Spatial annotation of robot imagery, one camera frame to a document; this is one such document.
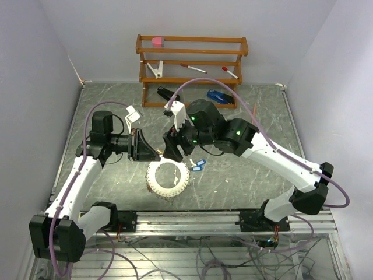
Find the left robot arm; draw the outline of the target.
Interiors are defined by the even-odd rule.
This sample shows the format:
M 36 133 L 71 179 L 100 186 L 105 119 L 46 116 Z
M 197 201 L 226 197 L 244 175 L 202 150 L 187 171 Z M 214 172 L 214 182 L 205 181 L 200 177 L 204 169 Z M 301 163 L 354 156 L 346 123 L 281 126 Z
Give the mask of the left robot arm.
M 76 263 L 96 232 L 117 230 L 118 210 L 112 202 L 95 202 L 86 213 L 80 213 L 91 186 L 113 153 L 127 154 L 133 161 L 160 160 L 141 129 L 131 129 L 127 135 L 114 133 L 113 118 L 110 111 L 93 113 L 88 139 L 77 148 L 60 193 L 43 214 L 32 217 L 29 231 L 37 258 Z

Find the metal disc keyring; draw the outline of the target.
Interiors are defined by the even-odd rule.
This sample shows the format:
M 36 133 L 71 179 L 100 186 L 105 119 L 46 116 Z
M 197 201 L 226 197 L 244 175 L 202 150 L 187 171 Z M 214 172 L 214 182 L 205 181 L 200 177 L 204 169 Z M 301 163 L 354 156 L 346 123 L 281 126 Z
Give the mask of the metal disc keyring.
M 161 186 L 156 180 L 156 171 L 161 165 L 167 163 L 174 165 L 174 167 L 180 172 L 178 183 L 173 188 L 165 188 Z M 174 160 L 161 157 L 159 162 L 153 161 L 149 163 L 145 178 L 147 188 L 151 193 L 154 193 L 164 200 L 170 201 L 174 200 L 177 196 L 182 194 L 187 189 L 187 186 L 189 184 L 190 171 L 188 169 L 188 166 L 183 162 L 178 163 Z

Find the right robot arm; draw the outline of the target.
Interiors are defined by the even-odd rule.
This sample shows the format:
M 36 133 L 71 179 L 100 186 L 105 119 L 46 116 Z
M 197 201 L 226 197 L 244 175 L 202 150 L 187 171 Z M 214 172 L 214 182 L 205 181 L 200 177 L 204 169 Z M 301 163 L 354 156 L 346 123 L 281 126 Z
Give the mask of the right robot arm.
M 222 154 L 253 160 L 293 185 L 284 194 L 263 202 L 256 220 L 262 230 L 271 230 L 296 212 L 317 215 L 322 209 L 328 180 L 333 174 L 330 163 L 319 165 L 281 146 L 271 147 L 258 127 L 242 118 L 225 120 L 216 106 L 205 99 L 198 99 L 188 107 L 169 101 L 165 114 L 174 116 L 174 125 L 163 135 L 165 158 L 181 162 L 195 147 L 213 145 Z

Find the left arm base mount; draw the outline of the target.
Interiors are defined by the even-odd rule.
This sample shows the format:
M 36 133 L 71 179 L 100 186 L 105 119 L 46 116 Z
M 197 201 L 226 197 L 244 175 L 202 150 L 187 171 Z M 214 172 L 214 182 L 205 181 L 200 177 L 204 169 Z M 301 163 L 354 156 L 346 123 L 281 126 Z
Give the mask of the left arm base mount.
M 136 232 L 138 215 L 136 211 L 116 211 L 112 223 L 113 232 Z

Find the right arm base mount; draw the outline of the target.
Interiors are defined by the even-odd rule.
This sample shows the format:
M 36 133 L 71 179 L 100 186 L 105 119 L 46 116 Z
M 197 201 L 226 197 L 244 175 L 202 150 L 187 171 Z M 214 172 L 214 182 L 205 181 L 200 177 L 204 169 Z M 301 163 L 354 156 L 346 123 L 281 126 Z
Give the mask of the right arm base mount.
M 238 222 L 241 232 L 274 232 L 276 229 L 280 232 L 290 230 L 290 224 L 287 217 L 279 222 L 273 222 L 261 215 L 258 209 L 246 209 L 239 211 Z

